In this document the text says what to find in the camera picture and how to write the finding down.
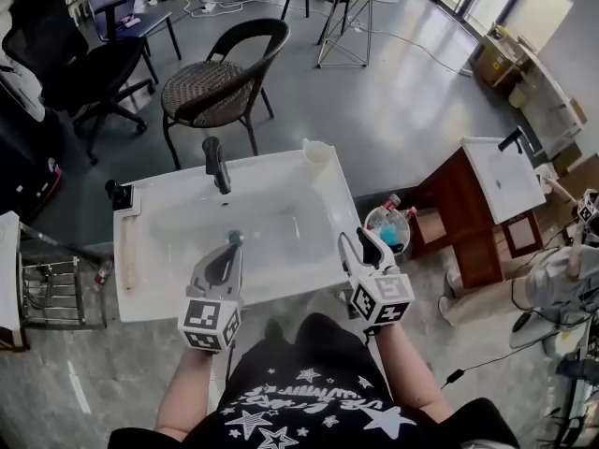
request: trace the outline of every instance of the star print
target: star print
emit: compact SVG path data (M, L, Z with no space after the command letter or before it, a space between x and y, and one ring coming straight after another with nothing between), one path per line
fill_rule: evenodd
M287 427L282 427L276 432L270 432L267 429L259 427L264 436L264 441L258 446L258 449L285 449L288 445L298 444L294 439L287 437Z
M368 380L364 379L362 376L358 376L358 384L361 385L364 389L367 387L373 387L372 384L368 382Z
M305 379L308 383L312 383L312 379L320 376L317 372L314 372L314 369L309 368L305 370L301 370L299 372L299 376L296 379Z
M241 413L243 414L243 417L229 421L225 423L225 426L230 426L233 424L243 426L243 438L246 441L250 439L252 432L254 432L254 429L257 426L272 426L272 423L266 419L262 419L264 413L249 414L247 411L241 411Z
M386 411L377 411L370 408L360 408L366 414L368 414L372 421L364 426L364 429L376 429L380 427L391 439L397 439L400 436L400 426L402 424L409 424L415 426L416 423L411 419L406 419L400 416L401 408L393 407Z
M339 423L339 421L337 420L337 417L334 415L325 417L325 420L322 422L322 424L324 424L326 427L332 427L333 424L337 424L337 423Z

